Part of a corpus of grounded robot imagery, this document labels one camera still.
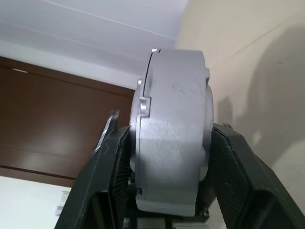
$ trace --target brown door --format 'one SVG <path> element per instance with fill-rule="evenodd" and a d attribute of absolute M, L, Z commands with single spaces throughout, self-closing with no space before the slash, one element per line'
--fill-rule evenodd
<path fill-rule="evenodd" d="M 0 167 L 75 179 L 133 90 L 0 58 Z"/>

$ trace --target gray cast aluminum part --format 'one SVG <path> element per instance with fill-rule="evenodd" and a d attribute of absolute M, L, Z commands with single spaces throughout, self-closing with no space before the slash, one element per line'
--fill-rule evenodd
<path fill-rule="evenodd" d="M 154 49 L 130 119 L 131 167 L 143 211 L 194 216 L 208 169 L 213 97 L 203 53 Z"/>

